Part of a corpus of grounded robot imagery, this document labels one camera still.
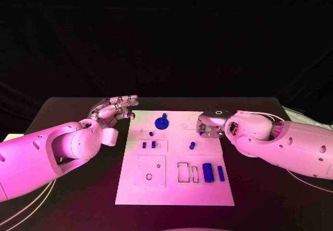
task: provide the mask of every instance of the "black backdrop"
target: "black backdrop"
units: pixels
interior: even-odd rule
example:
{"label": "black backdrop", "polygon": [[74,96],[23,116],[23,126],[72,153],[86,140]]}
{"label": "black backdrop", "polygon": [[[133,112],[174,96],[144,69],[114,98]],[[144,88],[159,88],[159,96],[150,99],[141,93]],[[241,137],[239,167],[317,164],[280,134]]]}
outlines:
{"label": "black backdrop", "polygon": [[1,131],[52,96],[128,94],[275,96],[332,123],[332,22],[329,4],[3,5]]}

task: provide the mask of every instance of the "pink robot arm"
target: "pink robot arm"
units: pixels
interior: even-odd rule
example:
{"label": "pink robot arm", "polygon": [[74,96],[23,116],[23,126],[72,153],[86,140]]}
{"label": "pink robot arm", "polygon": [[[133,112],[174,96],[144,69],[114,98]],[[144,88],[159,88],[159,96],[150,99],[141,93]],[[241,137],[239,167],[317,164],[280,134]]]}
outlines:
{"label": "pink robot arm", "polygon": [[86,163],[101,144],[115,145],[118,131],[111,127],[118,119],[134,119],[127,106],[137,104],[136,95],[104,99],[86,119],[0,143],[0,201],[25,195]]}
{"label": "pink robot arm", "polygon": [[333,179],[333,131],[290,121],[272,122],[258,113],[222,110],[199,116],[197,132],[213,138],[225,134],[245,156],[259,157],[301,175]]}

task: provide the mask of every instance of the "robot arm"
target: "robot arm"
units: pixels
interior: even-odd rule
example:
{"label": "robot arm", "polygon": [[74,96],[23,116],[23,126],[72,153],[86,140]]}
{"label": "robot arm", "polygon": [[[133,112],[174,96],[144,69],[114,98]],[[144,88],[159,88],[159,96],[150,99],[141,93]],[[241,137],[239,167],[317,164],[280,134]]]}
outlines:
{"label": "robot arm", "polygon": [[136,95],[104,99],[86,119],[0,143],[0,201],[25,195],[86,163],[101,144],[115,145],[112,126],[118,119],[134,119],[127,107],[137,104]]}
{"label": "robot arm", "polygon": [[225,135],[245,156],[301,175],[333,179],[333,131],[290,121],[277,123],[262,115],[271,117],[245,111],[203,112],[197,133],[212,138]]}

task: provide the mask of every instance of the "black table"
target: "black table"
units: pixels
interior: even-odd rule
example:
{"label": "black table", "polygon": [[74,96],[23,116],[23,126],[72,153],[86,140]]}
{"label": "black table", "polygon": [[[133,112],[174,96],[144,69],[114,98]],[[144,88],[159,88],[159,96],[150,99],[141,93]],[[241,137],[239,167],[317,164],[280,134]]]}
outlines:
{"label": "black table", "polygon": [[[98,98],[50,98],[26,134],[79,121],[98,101]],[[140,105],[131,109],[203,111],[213,108],[268,112],[288,120],[275,98],[141,98]],[[94,159],[56,181],[45,204],[16,230],[333,229],[333,194],[303,184],[259,158],[239,154],[226,137],[221,143],[234,207],[115,205],[128,126],[128,120],[117,123],[117,146],[102,145]],[[30,203],[42,189],[0,203],[1,220]],[[12,227],[27,213],[0,230]]]}

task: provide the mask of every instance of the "white board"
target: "white board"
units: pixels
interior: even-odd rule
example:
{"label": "white board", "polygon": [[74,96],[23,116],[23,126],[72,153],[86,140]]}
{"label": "white board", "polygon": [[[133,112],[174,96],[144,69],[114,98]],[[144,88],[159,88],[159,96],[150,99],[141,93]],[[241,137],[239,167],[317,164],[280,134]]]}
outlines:
{"label": "white board", "polygon": [[[221,141],[202,138],[196,133],[202,112],[133,112],[136,119],[130,122],[115,204],[234,206]],[[169,127],[159,130],[154,121],[163,113]],[[196,143],[193,150],[189,149],[190,142]],[[177,163],[187,163],[189,182],[179,182]],[[213,167],[212,183],[203,180],[203,163]],[[219,179],[218,166],[222,166],[225,181]],[[199,183],[193,182],[192,167],[197,167]]]}

